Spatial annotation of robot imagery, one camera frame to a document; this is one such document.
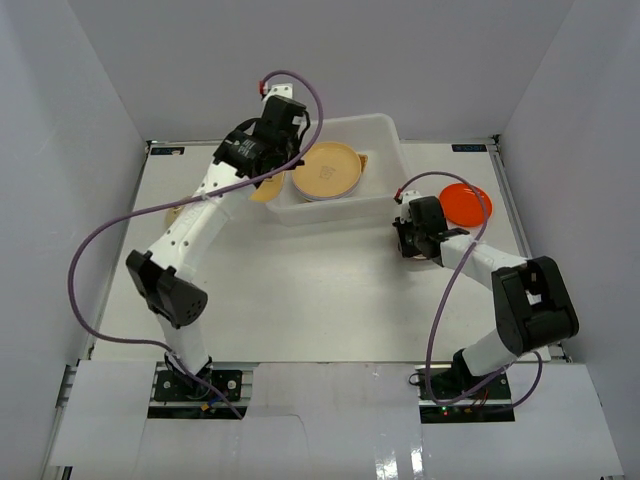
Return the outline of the orange round plate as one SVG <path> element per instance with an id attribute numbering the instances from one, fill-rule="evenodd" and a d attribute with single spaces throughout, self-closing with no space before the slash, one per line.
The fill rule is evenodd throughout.
<path id="1" fill-rule="evenodd" d="M 493 204 L 490 197 L 482 189 L 476 190 L 480 198 L 463 183 L 450 184 L 441 191 L 439 201 L 449 222 L 475 228 L 491 217 Z"/>

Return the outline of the yellow round plate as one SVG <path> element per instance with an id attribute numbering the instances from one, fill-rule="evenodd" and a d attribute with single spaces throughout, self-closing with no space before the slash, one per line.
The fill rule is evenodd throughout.
<path id="1" fill-rule="evenodd" d="M 346 184 L 360 182 L 358 152 L 339 142 L 314 144 L 304 156 L 304 164 L 292 174 L 292 182 L 300 184 Z"/>

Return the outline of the beige patterned plate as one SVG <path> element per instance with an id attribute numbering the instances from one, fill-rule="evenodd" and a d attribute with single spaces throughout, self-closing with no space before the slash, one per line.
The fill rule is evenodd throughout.
<path id="1" fill-rule="evenodd" d="M 164 217 L 164 225 L 166 229 L 174 223 L 185 207 L 186 205 L 177 205 L 166 210 Z"/>

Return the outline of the blue round plate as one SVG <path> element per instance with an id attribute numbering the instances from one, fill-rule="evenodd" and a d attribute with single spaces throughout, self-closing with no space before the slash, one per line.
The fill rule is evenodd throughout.
<path id="1" fill-rule="evenodd" d="M 300 184 L 293 182 L 293 186 L 297 194 L 308 202 L 330 201 L 347 198 L 352 195 L 358 188 L 359 183 L 352 185 L 346 184 L 320 184 L 306 183 Z"/>

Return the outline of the woven bamboo triangular tray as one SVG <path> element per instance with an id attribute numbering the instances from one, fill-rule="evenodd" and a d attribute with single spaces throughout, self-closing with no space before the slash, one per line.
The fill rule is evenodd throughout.
<path id="1" fill-rule="evenodd" d="M 360 162 L 360 173 L 363 174 L 367 168 L 369 157 L 364 153 L 358 153 L 358 159 Z"/>

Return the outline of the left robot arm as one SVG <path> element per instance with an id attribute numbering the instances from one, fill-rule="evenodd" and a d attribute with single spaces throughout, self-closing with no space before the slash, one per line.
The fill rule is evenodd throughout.
<path id="1" fill-rule="evenodd" d="M 206 370 L 211 359 L 203 343 L 198 318 L 208 301 L 192 283 L 200 260 L 234 210 L 255 192 L 250 184 L 214 195 L 219 188 L 269 173 L 291 161 L 301 146 L 300 123 L 309 120 L 307 108 L 290 93 L 269 94 L 258 118 L 238 125 L 220 143 L 194 202 L 166 228 L 144 253 L 131 251 L 127 270 L 138 293 L 162 327 L 168 366 L 177 370 L 177 387 L 199 399 L 211 387 Z"/>

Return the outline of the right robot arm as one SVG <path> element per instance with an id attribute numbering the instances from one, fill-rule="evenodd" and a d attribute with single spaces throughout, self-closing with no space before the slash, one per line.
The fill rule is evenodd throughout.
<path id="1" fill-rule="evenodd" d="M 431 386 L 472 399 L 493 372 L 525 354 L 574 337 L 579 320 L 557 263 L 524 258 L 480 242 L 462 228 L 450 228 L 438 198 L 415 191 L 399 195 L 393 226 L 404 258 L 422 257 L 487 288 L 496 327 L 453 356 L 451 367 Z"/>

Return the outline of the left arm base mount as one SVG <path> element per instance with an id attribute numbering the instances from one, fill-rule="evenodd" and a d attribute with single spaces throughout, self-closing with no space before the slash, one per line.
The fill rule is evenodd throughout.
<path id="1" fill-rule="evenodd" d="M 158 366 L 147 417 L 165 420 L 241 420 L 246 415 L 251 395 L 249 371 L 209 367 L 204 372 L 204 380 L 221 395 L 189 377 L 183 378 L 166 366 Z"/>

